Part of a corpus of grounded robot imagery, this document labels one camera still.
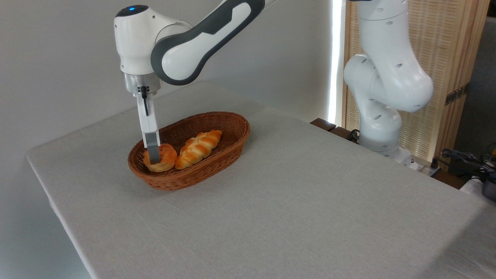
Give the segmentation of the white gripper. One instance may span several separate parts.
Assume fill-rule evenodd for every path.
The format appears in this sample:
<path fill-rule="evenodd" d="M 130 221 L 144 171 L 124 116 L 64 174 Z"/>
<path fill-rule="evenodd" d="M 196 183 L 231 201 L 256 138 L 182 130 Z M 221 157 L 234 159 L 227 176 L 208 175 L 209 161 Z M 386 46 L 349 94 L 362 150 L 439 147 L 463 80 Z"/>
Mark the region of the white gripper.
<path fill-rule="evenodd" d="M 146 99 L 141 94 L 136 94 L 136 100 L 143 144 L 146 148 L 143 153 L 143 160 L 149 164 L 157 164 L 161 161 L 159 150 L 161 143 L 154 108 L 155 99 L 152 93 L 148 93 Z"/>

